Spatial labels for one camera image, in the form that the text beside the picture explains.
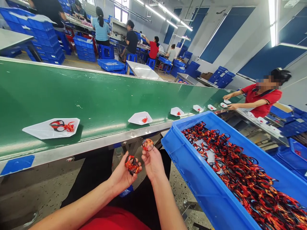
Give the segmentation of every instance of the black hair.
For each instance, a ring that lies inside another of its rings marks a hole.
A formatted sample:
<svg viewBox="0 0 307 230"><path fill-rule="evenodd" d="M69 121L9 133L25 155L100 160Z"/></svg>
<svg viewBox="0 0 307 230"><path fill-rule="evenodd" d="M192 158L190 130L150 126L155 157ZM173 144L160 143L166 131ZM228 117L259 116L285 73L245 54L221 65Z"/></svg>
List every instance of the black hair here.
<svg viewBox="0 0 307 230"><path fill-rule="evenodd" d="M133 23L133 21L131 21L131 20L128 20L128 21L127 21L127 25L130 26L131 29L134 28L134 23Z"/></svg>
<svg viewBox="0 0 307 230"><path fill-rule="evenodd" d="M280 68L271 71L272 81L278 82L282 86L285 82L289 81L292 74L288 70L282 70Z"/></svg>
<svg viewBox="0 0 307 230"><path fill-rule="evenodd" d="M82 8L81 2L79 0L75 0L75 5L77 5L77 6Z"/></svg>
<svg viewBox="0 0 307 230"><path fill-rule="evenodd" d="M154 39L156 40L157 47L159 47L159 43L158 43L159 42L159 37L155 36Z"/></svg>
<svg viewBox="0 0 307 230"><path fill-rule="evenodd" d="M103 27L103 24L104 24L105 21L103 20L103 11L99 6L96 7L96 14L97 14L97 17L98 17L97 21L98 21L99 25L101 27Z"/></svg>

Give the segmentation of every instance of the floor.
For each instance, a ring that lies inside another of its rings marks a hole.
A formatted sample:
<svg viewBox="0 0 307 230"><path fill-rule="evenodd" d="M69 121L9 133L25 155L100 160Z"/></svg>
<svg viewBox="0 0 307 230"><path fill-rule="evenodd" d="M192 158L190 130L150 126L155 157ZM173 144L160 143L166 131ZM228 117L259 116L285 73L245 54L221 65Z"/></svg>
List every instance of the floor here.
<svg viewBox="0 0 307 230"><path fill-rule="evenodd" d="M16 58L29 60L26 53ZM97 63L81 61L75 55L66 56L63 65L103 71ZM174 81L172 75L160 74L160 76L166 81ZM138 148L135 156L141 160L141 148ZM119 161L120 158L114 155L113 168ZM13 226L18 226L14 228L15 230L28 229L29 226L23 226L23 224L32 217L36 216L34 222L37 222L56 211L68 195L82 164L83 160L72 162L59 160L0 178L0 229L13 229ZM146 171L143 170L138 175L134 188L145 176ZM196 201L196 199L173 163L169 181L176 203L183 212L184 201ZM203 212L191 213L185 222L188 229L197 229L193 227L194 222L213 229Z"/></svg>

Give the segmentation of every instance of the green conveyor belt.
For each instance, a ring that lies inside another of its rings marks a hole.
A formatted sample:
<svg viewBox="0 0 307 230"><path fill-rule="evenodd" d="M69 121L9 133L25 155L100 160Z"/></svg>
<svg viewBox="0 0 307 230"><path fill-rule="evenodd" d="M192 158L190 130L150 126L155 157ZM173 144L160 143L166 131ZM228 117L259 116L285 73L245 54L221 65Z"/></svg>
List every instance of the green conveyor belt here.
<svg viewBox="0 0 307 230"><path fill-rule="evenodd" d="M181 108L183 117L197 114L195 104L205 111L208 104L222 109L226 94L223 89L0 60L0 157L138 129L141 126L128 123L136 112L147 111L153 119L150 126L177 120L170 115L173 107ZM52 118L81 121L69 138L40 140L22 131Z"/></svg>

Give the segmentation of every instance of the worker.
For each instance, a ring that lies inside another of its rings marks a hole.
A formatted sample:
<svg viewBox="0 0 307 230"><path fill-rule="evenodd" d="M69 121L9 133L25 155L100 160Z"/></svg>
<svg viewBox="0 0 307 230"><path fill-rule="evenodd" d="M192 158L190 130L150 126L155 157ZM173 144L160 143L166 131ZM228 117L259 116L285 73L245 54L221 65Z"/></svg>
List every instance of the worker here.
<svg viewBox="0 0 307 230"><path fill-rule="evenodd" d="M28 2L38 14L45 15L56 23L52 24L55 30L64 32L65 26L61 19L67 21L67 18L58 0L28 0Z"/></svg>
<svg viewBox="0 0 307 230"><path fill-rule="evenodd" d="M71 13L76 18L91 22L90 20L88 20L86 12L82 8L81 2L79 0L75 0L75 3L71 4Z"/></svg>
<svg viewBox="0 0 307 230"><path fill-rule="evenodd" d="M97 6L96 7L97 18L93 18L93 28L95 30L97 44L110 46L108 35L110 35L109 25L103 19L103 11Z"/></svg>
<svg viewBox="0 0 307 230"><path fill-rule="evenodd" d="M166 170L169 175L171 160L165 150L161 153L155 147L150 151L143 150L142 160L147 176L135 191L122 198L118 195L138 177L137 174L131 176L125 167L128 152L122 157L113 173L113 150L99 153L94 158L85 159L82 168L89 162L93 165L87 164L90 168L83 171L81 177L80 173L78 174L72 187L74 193L71 190L68 195L72 202L45 217L30 230L187 229L166 175ZM96 187L78 199L85 189L91 187L89 183L95 184Z"/></svg>
<svg viewBox="0 0 307 230"><path fill-rule="evenodd" d="M128 54L135 54L137 51L138 45L138 36L133 31L134 23L131 20L127 21L127 35L126 35L126 48L123 50L122 54L119 56L123 63L126 62L126 58Z"/></svg>
<svg viewBox="0 0 307 230"><path fill-rule="evenodd" d="M269 76L266 76L258 83L249 85L239 91L227 94L223 97L223 99L229 100L232 97L246 94L245 103L230 104L228 105L228 109L251 109L250 112L256 118L265 117L269 114L271 107L281 98L282 92L278 89L290 78L291 73L288 70L277 68L271 71ZM238 125L240 121L241 119L233 117L229 120L228 124L234 127Z"/></svg>
<svg viewBox="0 0 307 230"><path fill-rule="evenodd" d="M170 47L169 52L166 54L166 57L168 58L168 60L170 60L171 62L173 62L174 58L175 58L176 52L175 52L175 44L172 44L172 46Z"/></svg>
<svg viewBox="0 0 307 230"><path fill-rule="evenodd" d="M148 58L151 58L151 59L156 59L157 55L158 55L158 52L159 52L159 37L158 36L155 36L154 37L154 41L149 41L147 37L143 36L143 38L146 40L146 42L149 44L150 46L150 52L149 54L147 54L146 56L146 62L148 60Z"/></svg>

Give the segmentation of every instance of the blue window blind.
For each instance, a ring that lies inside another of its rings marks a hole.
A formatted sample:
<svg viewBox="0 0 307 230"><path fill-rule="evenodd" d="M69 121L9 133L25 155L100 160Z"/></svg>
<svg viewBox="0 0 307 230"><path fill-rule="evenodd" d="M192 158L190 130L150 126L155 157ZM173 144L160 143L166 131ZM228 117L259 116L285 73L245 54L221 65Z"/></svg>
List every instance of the blue window blind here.
<svg viewBox="0 0 307 230"><path fill-rule="evenodd" d="M307 46L307 8L302 9L279 32L279 41L295 45ZM301 56L306 50L288 46L271 47L269 41L253 58L243 66L239 73L253 79L263 79L278 67L285 68Z"/></svg>
<svg viewBox="0 0 307 230"><path fill-rule="evenodd" d="M174 15L177 15L179 17L181 10L182 10L182 8L175 8L174 11L173 11ZM175 25L177 24L177 21L173 18L170 21L172 23L174 23ZM174 29L175 28L173 26L169 25L169 27L167 28L166 35L165 35L163 43L169 44L170 40L172 39Z"/></svg>
<svg viewBox="0 0 307 230"><path fill-rule="evenodd" d="M254 9L254 7L232 8L200 58L213 63Z"/></svg>
<svg viewBox="0 0 307 230"><path fill-rule="evenodd" d="M201 7L199 9L197 15L196 15L197 10L198 10L198 7L194 10L194 13L192 15L192 20L194 20L194 21L189 23L189 26L193 27L193 31L190 31L188 29L185 31L185 36L187 36L188 38L191 39L191 41L185 41L185 45L187 47L189 47L191 42L193 41L193 38L195 37L199 27L201 26L209 8L208 7L205 7L205 8Z"/></svg>

